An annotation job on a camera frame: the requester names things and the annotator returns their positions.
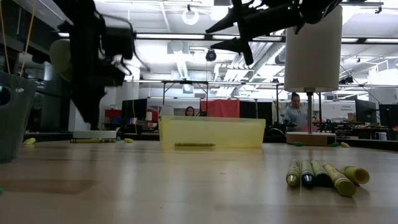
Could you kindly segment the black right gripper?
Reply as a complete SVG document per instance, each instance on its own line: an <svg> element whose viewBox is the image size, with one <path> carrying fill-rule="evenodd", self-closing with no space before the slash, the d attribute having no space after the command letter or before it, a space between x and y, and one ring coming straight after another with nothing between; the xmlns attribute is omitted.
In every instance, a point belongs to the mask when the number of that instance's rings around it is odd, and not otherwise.
<svg viewBox="0 0 398 224"><path fill-rule="evenodd" d="M212 49L242 52L246 65L254 61L248 44L253 38L270 34L292 26L303 26L299 11L300 0L288 0L280 6L268 9L254 10L247 14L241 0L232 0L233 7L217 23L208 28L207 34L218 32L234 26L237 22L240 38L233 38L211 45Z"/></svg>

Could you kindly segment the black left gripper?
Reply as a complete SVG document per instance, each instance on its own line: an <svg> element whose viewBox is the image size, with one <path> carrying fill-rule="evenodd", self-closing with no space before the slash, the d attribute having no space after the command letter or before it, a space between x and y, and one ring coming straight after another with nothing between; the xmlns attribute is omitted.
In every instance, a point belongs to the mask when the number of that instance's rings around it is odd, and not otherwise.
<svg viewBox="0 0 398 224"><path fill-rule="evenodd" d="M101 36L104 35L103 18L74 18L69 28L70 62L73 65L71 96L82 119L90 123L91 130L99 130L100 101L106 87L117 87L124 83L125 67L122 61L115 62L113 57L105 56L101 47Z"/></svg>

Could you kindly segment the yellow translucent plastic bin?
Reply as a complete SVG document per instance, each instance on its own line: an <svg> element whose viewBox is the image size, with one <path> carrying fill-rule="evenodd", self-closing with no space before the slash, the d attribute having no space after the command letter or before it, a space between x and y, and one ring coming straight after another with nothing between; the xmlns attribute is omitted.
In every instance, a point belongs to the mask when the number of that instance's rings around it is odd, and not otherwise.
<svg viewBox="0 0 398 224"><path fill-rule="evenodd" d="M217 148L260 148L266 121L249 118L162 116L159 138L164 149L177 142L212 143Z"/></svg>

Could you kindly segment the dark blue crayon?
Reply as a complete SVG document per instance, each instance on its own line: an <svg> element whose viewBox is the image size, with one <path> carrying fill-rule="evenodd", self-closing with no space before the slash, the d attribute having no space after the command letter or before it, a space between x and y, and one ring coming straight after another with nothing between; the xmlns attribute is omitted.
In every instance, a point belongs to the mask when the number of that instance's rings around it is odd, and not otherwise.
<svg viewBox="0 0 398 224"><path fill-rule="evenodd" d="M312 188L314 186L314 172L312 163L309 160L302 160L301 161L301 184L303 187Z"/></svg>

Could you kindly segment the dark green crayon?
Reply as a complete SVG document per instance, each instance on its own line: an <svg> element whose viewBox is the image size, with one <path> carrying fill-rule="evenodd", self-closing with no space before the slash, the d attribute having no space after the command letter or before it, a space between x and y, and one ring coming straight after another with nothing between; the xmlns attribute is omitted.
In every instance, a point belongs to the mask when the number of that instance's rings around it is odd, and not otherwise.
<svg viewBox="0 0 398 224"><path fill-rule="evenodd" d="M321 165L320 161L312 160L311 161L313 173L314 173L314 182L319 187L333 187L333 182L331 177L325 168Z"/></svg>

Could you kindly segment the black monitor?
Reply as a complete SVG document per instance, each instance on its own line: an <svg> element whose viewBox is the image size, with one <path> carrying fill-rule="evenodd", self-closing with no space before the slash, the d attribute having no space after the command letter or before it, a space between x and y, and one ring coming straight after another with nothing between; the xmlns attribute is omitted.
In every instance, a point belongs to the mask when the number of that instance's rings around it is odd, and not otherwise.
<svg viewBox="0 0 398 224"><path fill-rule="evenodd" d="M376 104L370 101L355 100L356 120L362 123L376 123Z"/></svg>
<svg viewBox="0 0 398 224"><path fill-rule="evenodd" d="M380 124L388 128L398 126L398 104L379 105Z"/></svg>
<svg viewBox="0 0 398 224"><path fill-rule="evenodd" d="M122 102L122 117L145 120L147 113L147 99L124 100Z"/></svg>

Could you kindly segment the white gooseneck desk lamp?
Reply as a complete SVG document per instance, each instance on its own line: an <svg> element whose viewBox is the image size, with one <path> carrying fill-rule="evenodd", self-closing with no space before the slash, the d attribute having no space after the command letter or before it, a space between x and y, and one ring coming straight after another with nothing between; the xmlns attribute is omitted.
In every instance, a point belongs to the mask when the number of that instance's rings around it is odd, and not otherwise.
<svg viewBox="0 0 398 224"><path fill-rule="evenodd" d="M73 65L70 62L70 41L67 39L56 40L50 47L50 59L55 69L55 73L60 75L64 80L71 83L73 78ZM72 140L81 139L88 142L90 139L108 139L115 141L116 131L98 131L90 130L91 125L86 124L80 114L76 104L71 100L68 130L72 132Z"/></svg>

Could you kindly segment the red partition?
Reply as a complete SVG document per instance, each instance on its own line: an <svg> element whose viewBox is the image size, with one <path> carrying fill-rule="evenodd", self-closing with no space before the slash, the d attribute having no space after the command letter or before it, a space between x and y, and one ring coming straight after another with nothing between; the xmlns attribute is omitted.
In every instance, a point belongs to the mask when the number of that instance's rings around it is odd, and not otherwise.
<svg viewBox="0 0 398 224"><path fill-rule="evenodd" d="M201 100L200 109L209 117L239 118L239 100Z"/></svg>

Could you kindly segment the grey translucent plastic tray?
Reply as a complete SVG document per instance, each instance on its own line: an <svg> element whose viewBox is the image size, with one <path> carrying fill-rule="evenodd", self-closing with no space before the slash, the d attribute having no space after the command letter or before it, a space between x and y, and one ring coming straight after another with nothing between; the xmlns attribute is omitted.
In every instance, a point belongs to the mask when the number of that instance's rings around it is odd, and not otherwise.
<svg viewBox="0 0 398 224"><path fill-rule="evenodd" d="M17 156L36 88L34 81L0 72L0 163Z"/></svg>

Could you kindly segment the black partition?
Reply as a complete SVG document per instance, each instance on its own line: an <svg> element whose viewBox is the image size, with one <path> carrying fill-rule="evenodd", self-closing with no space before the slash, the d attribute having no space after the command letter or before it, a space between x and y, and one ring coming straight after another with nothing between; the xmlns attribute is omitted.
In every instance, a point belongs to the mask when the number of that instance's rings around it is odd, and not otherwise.
<svg viewBox="0 0 398 224"><path fill-rule="evenodd" d="M240 118L264 119L266 121L264 136L268 137L271 135L269 133L273 125L271 102L240 101L239 114Z"/></svg>

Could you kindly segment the white shade wooden base lamp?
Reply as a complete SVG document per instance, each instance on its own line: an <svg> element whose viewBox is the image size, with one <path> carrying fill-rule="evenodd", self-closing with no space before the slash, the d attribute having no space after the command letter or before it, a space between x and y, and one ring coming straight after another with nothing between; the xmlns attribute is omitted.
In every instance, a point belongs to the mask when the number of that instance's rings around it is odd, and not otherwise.
<svg viewBox="0 0 398 224"><path fill-rule="evenodd" d="M306 93L307 124L301 131L287 132L288 144L327 146L336 142L333 133L312 130L312 96L338 89L340 75L343 8L337 5L316 24L304 25L296 34L287 29L284 90Z"/></svg>

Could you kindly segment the yellow hollow crayon stub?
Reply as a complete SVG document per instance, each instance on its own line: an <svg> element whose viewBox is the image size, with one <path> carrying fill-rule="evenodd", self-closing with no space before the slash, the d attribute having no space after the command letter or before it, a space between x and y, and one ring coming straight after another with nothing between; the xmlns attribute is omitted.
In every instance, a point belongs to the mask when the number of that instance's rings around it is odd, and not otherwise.
<svg viewBox="0 0 398 224"><path fill-rule="evenodd" d="M369 172L359 167L346 166L342 173L354 184L367 184L370 180Z"/></svg>

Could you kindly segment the black metal workbench frame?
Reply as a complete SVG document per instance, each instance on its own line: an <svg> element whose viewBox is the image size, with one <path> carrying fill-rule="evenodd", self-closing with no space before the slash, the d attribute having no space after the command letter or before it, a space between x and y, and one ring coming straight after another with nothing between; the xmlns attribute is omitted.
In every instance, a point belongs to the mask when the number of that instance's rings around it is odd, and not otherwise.
<svg viewBox="0 0 398 224"><path fill-rule="evenodd" d="M276 121L273 122L271 125L272 128L276 128L279 126L282 126L280 124L280 118L279 118L279 90L281 90L280 87L282 87L284 84L283 83L267 83L267 82L209 82L209 81L198 81L198 80L125 80L125 82L128 83L161 83L163 84L163 97L162 101L165 101L165 93L167 92L167 89L165 88L166 84L171 83L172 85L178 83L180 85L198 85L201 87L202 85L206 85L206 89L204 92L206 93L206 101L209 100L208 97L208 87L210 85L221 85L221 86L241 86L241 85L253 85L253 86L274 86L276 88L276 116L277 119Z"/></svg>

